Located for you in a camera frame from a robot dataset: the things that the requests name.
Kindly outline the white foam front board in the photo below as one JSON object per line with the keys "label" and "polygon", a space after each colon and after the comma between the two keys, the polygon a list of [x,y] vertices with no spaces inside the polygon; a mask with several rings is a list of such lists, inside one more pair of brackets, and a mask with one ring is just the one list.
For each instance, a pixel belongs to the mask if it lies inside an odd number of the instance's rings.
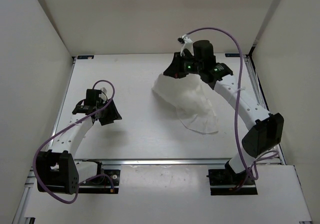
{"label": "white foam front board", "polygon": [[130,166],[118,194],[63,204],[36,187],[25,216],[37,224],[298,224],[311,220],[295,169],[258,168],[256,195],[212,196],[204,165]]}

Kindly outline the white pleated skirt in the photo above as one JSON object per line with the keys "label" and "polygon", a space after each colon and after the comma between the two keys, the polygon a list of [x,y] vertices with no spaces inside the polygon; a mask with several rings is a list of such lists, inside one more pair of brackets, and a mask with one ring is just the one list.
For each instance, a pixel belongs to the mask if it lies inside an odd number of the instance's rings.
{"label": "white pleated skirt", "polygon": [[218,118],[198,75],[173,78],[160,74],[152,91],[175,108],[185,128],[205,135],[219,131]]}

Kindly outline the aluminium table edge rail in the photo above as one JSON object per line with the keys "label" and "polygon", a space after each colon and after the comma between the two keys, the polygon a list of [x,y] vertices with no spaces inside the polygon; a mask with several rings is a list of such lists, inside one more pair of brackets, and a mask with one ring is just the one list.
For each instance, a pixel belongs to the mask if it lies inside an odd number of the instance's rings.
{"label": "aluminium table edge rail", "polygon": [[91,159],[91,161],[101,162],[104,165],[225,165],[229,159],[225,158],[175,158],[175,159]]}

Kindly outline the left blue corner sticker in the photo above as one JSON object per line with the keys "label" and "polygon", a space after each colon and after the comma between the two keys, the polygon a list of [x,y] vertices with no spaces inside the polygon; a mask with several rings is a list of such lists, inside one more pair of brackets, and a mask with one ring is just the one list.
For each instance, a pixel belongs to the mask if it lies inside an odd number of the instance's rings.
{"label": "left blue corner sticker", "polygon": [[94,58],[94,55],[78,55],[78,60],[92,60]]}

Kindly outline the right blue corner sticker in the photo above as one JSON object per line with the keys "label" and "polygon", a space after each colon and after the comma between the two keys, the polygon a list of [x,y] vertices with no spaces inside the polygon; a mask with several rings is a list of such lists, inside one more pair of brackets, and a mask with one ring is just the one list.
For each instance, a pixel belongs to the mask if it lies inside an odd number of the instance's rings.
{"label": "right blue corner sticker", "polygon": [[226,58],[241,58],[242,56],[239,53],[226,53]]}

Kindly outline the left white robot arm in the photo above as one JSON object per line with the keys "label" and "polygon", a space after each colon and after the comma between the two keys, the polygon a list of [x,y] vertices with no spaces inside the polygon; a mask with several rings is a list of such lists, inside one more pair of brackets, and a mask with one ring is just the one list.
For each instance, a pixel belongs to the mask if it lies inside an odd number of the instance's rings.
{"label": "left white robot arm", "polygon": [[85,99],[78,102],[72,111],[68,129],[54,138],[48,150],[39,151],[35,156],[38,190],[73,195],[83,183],[94,185],[103,182],[106,177],[100,161],[76,161],[74,157],[95,122],[105,126],[121,119],[104,87],[87,89]]}

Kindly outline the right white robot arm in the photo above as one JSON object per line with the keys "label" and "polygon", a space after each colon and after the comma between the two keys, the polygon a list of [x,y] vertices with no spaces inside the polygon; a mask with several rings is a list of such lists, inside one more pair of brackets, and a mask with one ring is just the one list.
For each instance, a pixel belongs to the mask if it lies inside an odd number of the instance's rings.
{"label": "right white robot arm", "polygon": [[236,184],[260,155],[281,142],[284,118],[280,113],[270,113],[237,86],[233,71],[226,64],[216,61],[213,45],[208,40],[193,42],[188,37],[180,37],[178,41],[182,48],[174,53],[171,64],[163,74],[175,79],[189,74],[199,75],[204,83],[230,104],[235,117],[240,117],[248,130],[237,142],[237,155],[225,164],[226,181]]}

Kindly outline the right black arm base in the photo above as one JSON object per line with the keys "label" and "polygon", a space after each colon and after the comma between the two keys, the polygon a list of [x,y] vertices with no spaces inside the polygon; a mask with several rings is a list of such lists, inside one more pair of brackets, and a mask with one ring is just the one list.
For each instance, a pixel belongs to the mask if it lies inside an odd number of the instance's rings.
{"label": "right black arm base", "polygon": [[208,175],[211,196],[257,195],[255,181],[245,172],[232,175],[227,169],[209,169]]}

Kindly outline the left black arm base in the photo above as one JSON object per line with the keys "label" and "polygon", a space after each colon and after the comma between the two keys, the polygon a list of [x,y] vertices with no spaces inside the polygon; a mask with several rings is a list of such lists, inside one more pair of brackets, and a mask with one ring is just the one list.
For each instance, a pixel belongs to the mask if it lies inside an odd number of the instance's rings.
{"label": "left black arm base", "polygon": [[101,161],[81,160],[75,162],[79,175],[79,194],[119,193],[120,169],[107,169]]}

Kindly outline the blue corner sticker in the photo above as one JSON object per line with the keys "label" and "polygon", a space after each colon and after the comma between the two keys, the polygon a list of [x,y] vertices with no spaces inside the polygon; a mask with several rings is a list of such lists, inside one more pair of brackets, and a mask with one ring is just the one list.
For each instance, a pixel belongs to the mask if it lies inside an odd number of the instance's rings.
{"label": "blue corner sticker", "polygon": [[92,60],[94,58],[94,55],[78,55],[78,60]]}
{"label": "blue corner sticker", "polygon": [[226,58],[241,58],[242,56],[239,53],[226,53]]}

